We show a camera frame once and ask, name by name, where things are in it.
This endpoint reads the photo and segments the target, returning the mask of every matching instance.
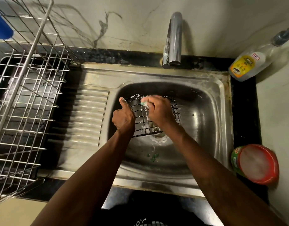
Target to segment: clear plastic bottle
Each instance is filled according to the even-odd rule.
[[[272,40],[241,53],[229,67],[232,77],[243,82],[268,67],[280,54],[281,46],[289,40],[289,28],[279,32]]]

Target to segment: wire basket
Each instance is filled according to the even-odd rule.
[[[36,181],[55,101],[71,58],[77,60],[49,17],[52,6],[53,0],[0,0],[0,15],[14,30],[0,41],[0,202]]]
[[[154,135],[161,133],[162,130],[155,125],[148,117],[148,110],[144,105],[140,104],[140,100],[144,97],[142,94],[136,94],[129,99],[126,99],[127,103],[131,106],[135,113],[135,133],[133,137],[142,137],[147,135]],[[180,124],[180,114],[178,113],[178,107],[176,100],[173,97],[164,96],[171,102],[173,115],[175,116],[176,122]]]

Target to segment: faucet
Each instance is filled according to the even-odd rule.
[[[162,67],[177,66],[181,63],[182,14],[174,12],[169,21],[169,30],[162,57]]]

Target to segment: black granite countertop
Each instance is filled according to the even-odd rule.
[[[79,62],[96,62],[108,64],[160,67],[161,53],[137,51],[120,51],[109,49],[72,48]],[[233,59],[216,57],[198,57],[182,55],[178,69],[227,71]],[[259,110],[256,94],[255,77],[244,82],[231,78],[234,147],[251,143],[261,144]],[[267,204],[267,186],[255,184],[237,175],[254,193]],[[37,186],[22,198],[49,201],[57,189],[64,183],[58,179],[39,179]]]

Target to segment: person's left arm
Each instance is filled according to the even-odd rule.
[[[127,145],[135,131],[135,115],[123,99],[112,122],[115,134],[54,194],[31,226],[87,225],[110,191]]]

